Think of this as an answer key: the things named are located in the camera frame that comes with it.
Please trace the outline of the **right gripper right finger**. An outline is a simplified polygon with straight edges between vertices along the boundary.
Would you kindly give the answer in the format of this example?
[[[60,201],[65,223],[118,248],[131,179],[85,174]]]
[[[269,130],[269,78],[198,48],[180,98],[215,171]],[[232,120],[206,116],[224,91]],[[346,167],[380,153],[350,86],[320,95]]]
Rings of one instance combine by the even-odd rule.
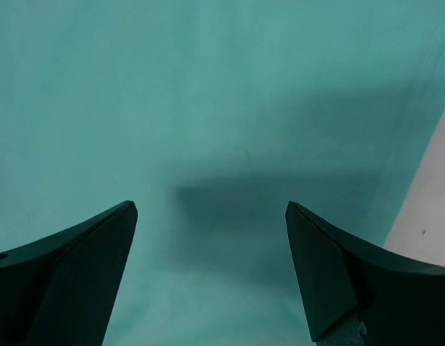
[[[445,267],[404,257],[289,202],[287,234],[317,345],[445,345]]]

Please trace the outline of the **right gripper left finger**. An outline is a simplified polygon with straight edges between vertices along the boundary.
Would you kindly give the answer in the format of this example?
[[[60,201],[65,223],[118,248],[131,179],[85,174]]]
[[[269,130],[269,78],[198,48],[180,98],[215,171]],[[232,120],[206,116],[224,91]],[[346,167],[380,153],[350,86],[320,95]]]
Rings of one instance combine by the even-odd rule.
[[[137,220],[127,200],[0,252],[0,345],[102,345]]]

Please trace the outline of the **teal t-shirt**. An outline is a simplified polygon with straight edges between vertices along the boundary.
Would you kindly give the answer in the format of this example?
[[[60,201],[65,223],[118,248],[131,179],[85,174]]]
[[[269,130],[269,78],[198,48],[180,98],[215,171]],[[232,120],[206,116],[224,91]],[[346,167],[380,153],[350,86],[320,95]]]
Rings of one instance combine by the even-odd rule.
[[[445,1],[0,1],[0,252],[131,200],[106,345],[309,345],[289,201],[382,245]]]

